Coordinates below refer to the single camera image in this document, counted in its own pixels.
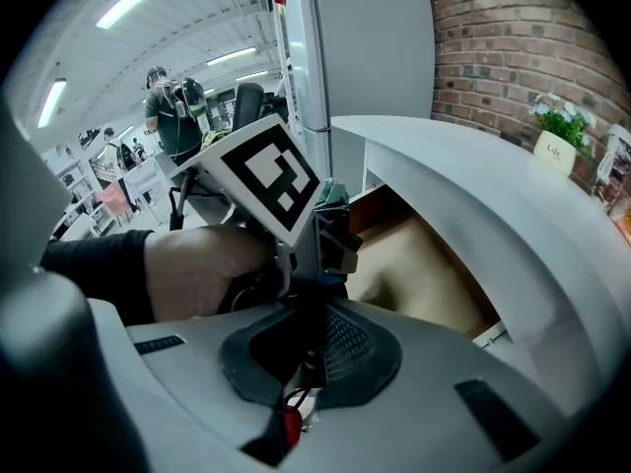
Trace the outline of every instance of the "black cable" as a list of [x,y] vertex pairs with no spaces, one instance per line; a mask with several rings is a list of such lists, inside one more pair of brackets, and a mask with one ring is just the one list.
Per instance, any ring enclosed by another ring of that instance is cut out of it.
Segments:
[[[303,395],[300,397],[300,399],[297,401],[297,403],[295,405],[292,405],[292,408],[287,408],[289,406],[289,400],[292,399],[296,394],[298,394],[299,392],[303,391]],[[298,409],[300,408],[300,405],[303,404],[303,402],[305,401],[305,399],[307,399],[307,396],[309,395],[309,393],[311,392],[310,388],[306,388],[306,389],[296,389],[292,392],[290,392],[287,396],[285,396],[285,412],[287,412],[288,414],[297,412]]]

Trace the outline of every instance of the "flower pot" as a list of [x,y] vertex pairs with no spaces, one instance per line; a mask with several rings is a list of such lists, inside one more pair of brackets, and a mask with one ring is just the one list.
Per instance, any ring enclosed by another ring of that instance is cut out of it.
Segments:
[[532,153],[566,177],[572,173],[574,160],[576,160],[576,149],[554,133],[542,131]]

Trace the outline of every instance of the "fluorescent light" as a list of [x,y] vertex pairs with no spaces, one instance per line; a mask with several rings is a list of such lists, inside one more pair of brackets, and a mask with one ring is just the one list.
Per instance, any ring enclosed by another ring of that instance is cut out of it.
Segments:
[[39,116],[39,122],[37,123],[37,128],[42,128],[43,126],[47,126],[50,122],[50,118],[52,117],[52,113],[55,111],[57,107],[57,102],[61,97],[61,93],[66,87],[65,79],[57,79],[52,83],[50,87],[50,91],[48,92],[48,97],[46,97],[46,102],[43,105],[43,109],[41,110],[41,115]]
[[247,74],[242,77],[238,77],[237,79],[235,79],[235,81],[240,82],[240,81],[244,81],[245,79],[251,79],[252,77],[260,77],[262,75],[267,75],[267,70],[263,70],[262,72],[254,72],[253,74]]
[[102,18],[97,21],[97,26],[104,30],[108,30],[114,23],[116,23],[125,14],[131,11],[143,0],[119,0],[114,4]]
[[131,126],[129,126],[129,128],[127,128],[125,131],[123,131],[120,135],[118,135],[116,138],[122,138],[123,136],[125,136],[127,133],[129,133],[131,131],[131,128],[133,128],[133,124]]
[[218,58],[211,59],[209,62],[206,63],[206,65],[212,67],[217,63],[223,63],[224,61],[228,61],[229,59],[237,58],[245,54],[252,54],[253,52],[256,52],[256,47],[248,47],[247,49],[242,49],[241,51],[231,52],[230,54],[226,54],[225,56],[219,56]]

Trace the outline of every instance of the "white table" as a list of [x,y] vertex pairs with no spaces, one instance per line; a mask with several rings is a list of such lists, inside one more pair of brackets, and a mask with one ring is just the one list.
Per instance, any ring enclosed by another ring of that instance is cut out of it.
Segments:
[[482,131],[393,116],[331,123],[366,139],[366,168],[467,266],[531,363],[527,374],[566,414],[593,401],[631,330],[631,249],[597,204]]

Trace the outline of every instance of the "white ceiling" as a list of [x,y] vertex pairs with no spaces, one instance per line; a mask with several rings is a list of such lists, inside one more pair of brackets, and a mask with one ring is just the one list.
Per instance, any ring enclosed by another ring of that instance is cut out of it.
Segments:
[[[279,72],[270,13],[258,0],[144,0],[109,30],[96,21],[118,0],[59,0],[32,35],[3,89],[31,139],[60,143],[114,119],[142,117],[145,76],[194,77],[205,90],[260,70]],[[247,47],[258,52],[209,67]],[[54,79],[68,82],[48,126],[36,123]]]

